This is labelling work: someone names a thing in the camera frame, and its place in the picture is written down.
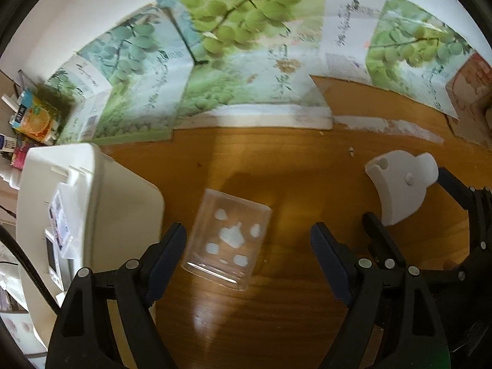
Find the wooden table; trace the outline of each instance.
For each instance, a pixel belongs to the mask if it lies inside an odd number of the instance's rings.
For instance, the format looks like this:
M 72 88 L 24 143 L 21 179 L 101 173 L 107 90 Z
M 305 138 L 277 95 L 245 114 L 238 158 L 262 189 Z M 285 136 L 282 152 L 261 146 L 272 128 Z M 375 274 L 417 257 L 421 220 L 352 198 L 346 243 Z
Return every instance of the wooden table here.
M 334 114 L 405 119 L 445 142 L 335 125 L 326 132 L 180 130 L 170 143 L 105 148 L 159 187 L 165 228 L 180 221 L 191 230 L 207 187 L 272 208 L 247 291 L 230 291 L 176 269 L 157 305 L 157 325 L 180 369 L 317 368 L 346 309 L 334 300 L 311 251 L 309 228 L 324 221 L 338 241 L 368 256 L 361 217 L 369 210 L 380 215 L 376 189 L 363 170 L 371 158 L 394 149 L 427 151 L 465 184 L 492 185 L 492 154 L 456 138 L 441 113 L 343 81 L 332 81 L 326 98 Z M 428 190 L 417 213 L 389 230 L 407 261 L 421 268 L 442 268 L 446 259 L 459 262 L 467 255 L 466 212 L 438 185 Z

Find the grape poster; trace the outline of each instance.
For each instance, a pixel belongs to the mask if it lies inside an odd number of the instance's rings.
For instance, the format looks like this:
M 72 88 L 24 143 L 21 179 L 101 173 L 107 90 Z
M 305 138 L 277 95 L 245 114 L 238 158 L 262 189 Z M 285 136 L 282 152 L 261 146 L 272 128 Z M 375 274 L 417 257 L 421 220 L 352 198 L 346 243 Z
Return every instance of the grape poster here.
M 473 53 L 406 0 L 156 0 L 72 58 L 109 92 L 96 98 L 67 63 L 46 86 L 73 102 L 60 143 L 165 140 L 214 115 L 246 126 L 257 112 L 253 126 L 284 126 L 280 116 L 299 109 L 313 119 L 300 126 L 330 129 L 317 120 L 331 112 L 311 76 L 393 90 L 456 117 L 446 83 Z

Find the black cable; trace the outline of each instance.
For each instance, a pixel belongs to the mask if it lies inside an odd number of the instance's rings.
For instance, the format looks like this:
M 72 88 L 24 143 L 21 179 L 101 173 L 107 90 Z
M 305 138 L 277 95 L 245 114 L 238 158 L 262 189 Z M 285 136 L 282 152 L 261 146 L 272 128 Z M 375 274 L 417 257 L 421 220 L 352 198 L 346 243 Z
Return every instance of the black cable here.
M 15 241 L 12 235 L 8 233 L 8 231 L 6 231 L 6 229 L 2 225 L 0 225 L 0 241 L 11 251 L 12 254 L 14 254 L 14 257 L 17 259 L 17 261 L 19 261 L 21 266 L 27 272 L 30 279 L 33 281 L 34 285 L 38 288 L 39 292 L 43 296 L 44 300 L 48 303 L 48 305 L 50 305 L 50 308 L 53 310 L 53 312 L 58 315 L 60 312 L 60 307 L 49 292 L 46 285 L 43 283 L 43 280 L 39 276 L 38 272 L 36 272 L 34 265 L 31 263 L 26 253 L 24 253 L 21 246 Z
M 0 208 L 3 209 L 6 213 L 8 213 L 11 217 L 17 219 L 17 215 L 15 214 L 15 212 L 12 212 L 11 210 L 7 209 L 7 208 L 4 208 L 0 205 Z

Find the white wall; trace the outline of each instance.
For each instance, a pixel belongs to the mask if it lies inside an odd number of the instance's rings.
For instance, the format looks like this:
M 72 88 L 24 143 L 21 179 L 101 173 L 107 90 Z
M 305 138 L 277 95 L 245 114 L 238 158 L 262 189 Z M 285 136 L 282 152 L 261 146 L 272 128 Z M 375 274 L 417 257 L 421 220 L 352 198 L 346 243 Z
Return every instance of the white wall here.
M 0 69 L 15 78 L 19 69 L 45 81 L 73 53 L 120 19 L 152 0 L 40 0 L 0 58 Z M 492 50 L 457 0 L 409 0 L 461 34 L 492 64 Z

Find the clear plastic box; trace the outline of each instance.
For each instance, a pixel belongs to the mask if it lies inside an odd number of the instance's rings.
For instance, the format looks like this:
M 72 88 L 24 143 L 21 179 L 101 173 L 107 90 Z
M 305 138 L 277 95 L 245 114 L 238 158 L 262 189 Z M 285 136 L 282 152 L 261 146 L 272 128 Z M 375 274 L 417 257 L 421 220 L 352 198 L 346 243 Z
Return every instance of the clear plastic box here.
M 245 290 L 271 211 L 266 205 L 206 189 L 183 268 L 234 290 Z

